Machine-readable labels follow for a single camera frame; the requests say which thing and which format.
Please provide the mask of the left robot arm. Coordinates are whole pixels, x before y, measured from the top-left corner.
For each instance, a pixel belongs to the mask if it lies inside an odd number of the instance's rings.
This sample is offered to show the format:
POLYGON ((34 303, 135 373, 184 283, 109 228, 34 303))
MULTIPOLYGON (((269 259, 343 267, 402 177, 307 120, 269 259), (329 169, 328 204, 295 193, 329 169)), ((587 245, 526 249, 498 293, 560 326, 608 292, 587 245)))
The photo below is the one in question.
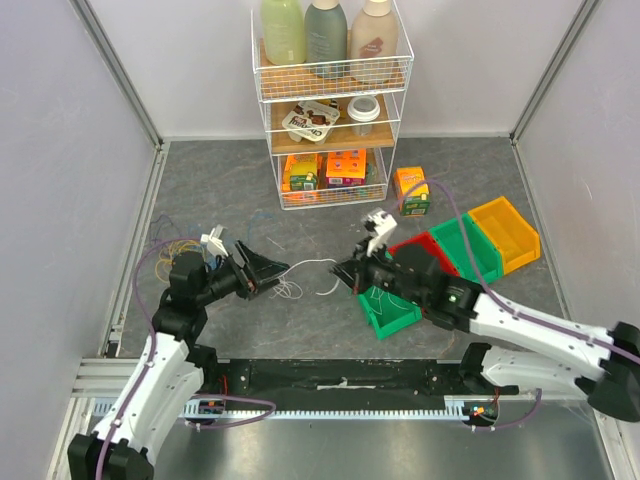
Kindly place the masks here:
POLYGON ((94 430, 75 435, 69 444, 72 478, 153 478, 164 441, 185 404, 219 382, 215 349, 196 343, 208 320, 207 305, 229 294, 251 300, 277 285, 290 268, 241 241, 235 247, 241 259, 226 255, 217 268, 198 251, 174 257, 134 372, 94 430))

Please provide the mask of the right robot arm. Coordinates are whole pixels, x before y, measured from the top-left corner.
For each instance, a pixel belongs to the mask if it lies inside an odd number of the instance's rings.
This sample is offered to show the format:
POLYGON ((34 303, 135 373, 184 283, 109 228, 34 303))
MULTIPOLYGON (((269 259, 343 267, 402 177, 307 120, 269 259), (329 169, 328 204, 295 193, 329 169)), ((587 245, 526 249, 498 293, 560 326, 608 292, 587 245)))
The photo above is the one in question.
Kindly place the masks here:
POLYGON ((415 304, 440 328, 527 349, 517 357, 487 344, 471 345, 457 371, 469 393, 558 388, 584 395, 595 410, 618 420, 639 420, 639 329, 632 324, 607 329, 527 308, 443 271, 436 257, 415 244, 393 257, 358 246, 331 271, 355 293, 376 287, 415 304))

